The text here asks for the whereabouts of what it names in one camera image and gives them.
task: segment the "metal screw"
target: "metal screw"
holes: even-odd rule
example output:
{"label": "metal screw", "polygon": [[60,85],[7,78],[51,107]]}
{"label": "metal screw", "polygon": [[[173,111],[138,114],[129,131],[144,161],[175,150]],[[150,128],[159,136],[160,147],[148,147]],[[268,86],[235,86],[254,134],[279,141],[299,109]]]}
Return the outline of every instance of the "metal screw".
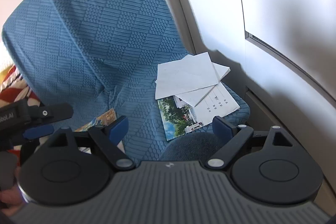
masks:
{"label": "metal screw", "polygon": [[224,165],[224,161],[221,159],[211,159],[208,160],[208,165],[210,167],[221,167]]}
{"label": "metal screw", "polygon": [[120,159],[116,162],[118,167],[127,168],[132,166],[133,162],[130,159]]}

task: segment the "photo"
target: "photo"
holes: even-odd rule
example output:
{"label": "photo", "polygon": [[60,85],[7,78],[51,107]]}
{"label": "photo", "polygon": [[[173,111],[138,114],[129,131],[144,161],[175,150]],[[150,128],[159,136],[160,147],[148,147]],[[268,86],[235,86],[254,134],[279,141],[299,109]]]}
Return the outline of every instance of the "photo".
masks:
{"label": "photo", "polygon": [[167,141],[204,126],[201,121],[197,121],[194,108],[183,101],[176,100],[174,96],[159,99],[157,103]]}

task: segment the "logo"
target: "logo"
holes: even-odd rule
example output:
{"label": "logo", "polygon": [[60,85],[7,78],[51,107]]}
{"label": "logo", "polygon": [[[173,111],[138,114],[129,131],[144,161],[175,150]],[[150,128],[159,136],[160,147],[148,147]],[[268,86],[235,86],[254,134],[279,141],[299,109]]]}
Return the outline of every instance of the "logo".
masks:
{"label": "logo", "polygon": [[13,112],[8,113],[8,114],[6,114],[6,115],[4,115],[4,116],[0,116],[0,122],[7,121],[7,120],[9,120],[9,119],[11,119],[11,118],[14,118],[14,114],[13,114]]}
{"label": "logo", "polygon": [[174,167],[174,166],[175,166],[175,164],[173,164],[172,162],[166,164],[166,167],[168,167],[168,168],[172,168],[172,167]]}

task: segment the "paper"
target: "paper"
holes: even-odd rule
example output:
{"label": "paper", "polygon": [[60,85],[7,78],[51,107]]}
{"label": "paper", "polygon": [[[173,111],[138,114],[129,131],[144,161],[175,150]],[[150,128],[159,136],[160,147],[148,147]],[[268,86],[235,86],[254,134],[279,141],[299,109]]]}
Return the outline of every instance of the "paper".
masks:
{"label": "paper", "polygon": [[197,117],[201,117],[204,125],[212,123],[214,116],[224,117],[240,106],[233,99],[231,94],[219,82],[194,108]]}
{"label": "paper", "polygon": [[224,117],[239,109],[239,105],[221,82],[196,107],[176,96],[159,99],[157,103],[167,140],[212,123],[214,116]]}
{"label": "paper", "polygon": [[[223,77],[230,72],[229,67],[225,67],[216,63],[212,63],[212,65],[216,71],[218,81],[222,80]],[[198,90],[185,92],[182,94],[176,94],[176,96],[181,100],[185,101],[187,104],[195,107],[213,88],[214,85]]]}
{"label": "paper", "polygon": [[159,64],[155,99],[218,84],[218,76],[207,52]]}

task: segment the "human hand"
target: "human hand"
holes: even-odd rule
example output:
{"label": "human hand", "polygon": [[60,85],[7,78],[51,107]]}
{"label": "human hand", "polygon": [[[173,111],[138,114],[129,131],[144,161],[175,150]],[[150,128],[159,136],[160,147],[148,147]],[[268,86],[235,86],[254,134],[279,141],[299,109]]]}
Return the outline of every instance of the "human hand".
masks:
{"label": "human hand", "polygon": [[[15,169],[15,177],[18,177],[20,167]],[[21,191],[17,183],[9,190],[0,192],[0,201],[8,206],[8,209],[2,209],[1,211],[6,216],[12,216],[24,203]]]}

